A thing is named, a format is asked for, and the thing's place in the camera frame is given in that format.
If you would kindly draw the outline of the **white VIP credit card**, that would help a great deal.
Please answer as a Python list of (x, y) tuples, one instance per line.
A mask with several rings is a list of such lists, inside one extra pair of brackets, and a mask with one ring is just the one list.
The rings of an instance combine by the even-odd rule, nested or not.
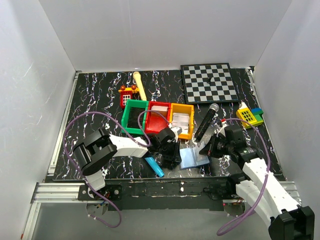
[(205, 142), (201, 142), (199, 144), (199, 146), (198, 146), (199, 151), (202, 151), (205, 148), (205, 146), (206, 146), (206, 143)]

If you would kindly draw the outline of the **navy blue card holder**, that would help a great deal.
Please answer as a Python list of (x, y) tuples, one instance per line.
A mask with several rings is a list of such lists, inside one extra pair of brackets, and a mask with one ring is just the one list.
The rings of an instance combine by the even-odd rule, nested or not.
[(180, 169), (197, 168), (210, 163), (210, 159), (207, 155), (201, 155), (198, 146), (181, 148), (179, 150), (181, 162)]

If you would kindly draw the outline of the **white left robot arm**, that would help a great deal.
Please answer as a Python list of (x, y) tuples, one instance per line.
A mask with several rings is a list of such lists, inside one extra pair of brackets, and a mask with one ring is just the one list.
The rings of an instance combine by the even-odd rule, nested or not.
[(91, 190), (99, 191), (105, 187), (102, 173), (113, 157), (148, 158), (156, 154), (168, 156), (170, 160), (179, 160), (178, 136), (181, 127), (166, 127), (156, 134), (148, 134), (150, 146), (143, 137), (120, 137), (109, 134), (100, 128), (73, 148), (73, 155)]

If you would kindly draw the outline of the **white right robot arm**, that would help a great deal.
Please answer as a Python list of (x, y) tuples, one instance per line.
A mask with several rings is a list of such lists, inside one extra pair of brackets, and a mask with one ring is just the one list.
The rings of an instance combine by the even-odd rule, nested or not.
[(201, 155), (212, 158), (230, 156), (241, 173), (227, 179), (226, 188), (232, 195), (244, 199), (250, 209), (241, 219), (257, 213), (266, 224), (272, 240), (312, 240), (315, 230), (315, 213), (302, 206), (281, 185), (259, 151), (247, 145), (242, 128), (222, 122), (211, 135)]

